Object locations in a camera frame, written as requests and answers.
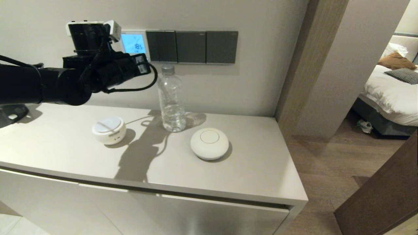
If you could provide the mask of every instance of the bed frame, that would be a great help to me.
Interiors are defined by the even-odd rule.
[[[407,59],[413,61],[414,64],[418,63],[418,35],[408,33],[394,33],[391,43],[396,43],[408,48]],[[417,127],[404,126],[389,121],[384,118],[376,109],[365,103],[360,98],[354,102],[352,110],[355,111],[364,120],[370,122],[373,127],[373,131],[382,137],[404,137],[411,136]]]

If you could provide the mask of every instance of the bottle cap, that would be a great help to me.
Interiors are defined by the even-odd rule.
[[[173,75],[174,74],[174,65],[165,64],[161,67],[161,71],[163,72],[163,74]]]

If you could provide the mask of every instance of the digital temperature display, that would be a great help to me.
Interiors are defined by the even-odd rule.
[[[121,36],[125,53],[146,53],[141,34],[122,34]]]

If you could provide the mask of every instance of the white smart speaker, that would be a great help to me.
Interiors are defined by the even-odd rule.
[[[215,128],[203,128],[193,134],[190,140],[193,152],[201,159],[215,160],[228,151],[227,135]]]
[[[125,137],[126,125],[120,117],[108,117],[98,121],[92,128],[96,139],[106,145],[119,143]]]

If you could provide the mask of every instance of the cabinet top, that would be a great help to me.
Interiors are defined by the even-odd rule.
[[[159,111],[42,104],[32,118],[0,129],[0,168],[183,193],[304,204],[307,196],[273,118],[189,113],[186,129],[167,132]],[[127,126],[122,142],[105,146],[92,126],[109,116]],[[203,161],[190,147],[201,128],[229,138],[227,154]]]

